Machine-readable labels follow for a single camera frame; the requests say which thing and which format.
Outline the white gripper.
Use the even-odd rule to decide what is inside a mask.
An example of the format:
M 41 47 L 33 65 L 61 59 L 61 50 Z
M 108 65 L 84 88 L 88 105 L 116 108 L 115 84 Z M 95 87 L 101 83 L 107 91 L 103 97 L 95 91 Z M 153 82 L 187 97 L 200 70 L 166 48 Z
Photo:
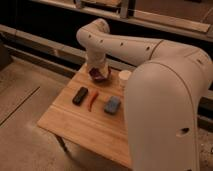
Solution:
M 106 80 L 109 78 L 109 76 L 111 74 L 110 67 L 109 67 L 108 62 L 106 61 L 105 57 L 88 58 L 86 61 L 86 71 L 87 71 L 88 75 L 89 75 L 89 71 L 92 68 L 97 68 L 103 74 L 103 76 L 106 77 Z

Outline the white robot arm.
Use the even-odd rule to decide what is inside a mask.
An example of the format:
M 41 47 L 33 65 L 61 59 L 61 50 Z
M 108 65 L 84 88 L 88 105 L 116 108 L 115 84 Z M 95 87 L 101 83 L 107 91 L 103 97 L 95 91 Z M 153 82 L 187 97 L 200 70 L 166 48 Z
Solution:
M 76 34 L 87 62 L 107 54 L 136 67 L 124 90 L 133 171 L 200 171 L 197 110 L 213 82 L 213 61 L 202 49 L 164 39 L 117 36 L 97 19 Z

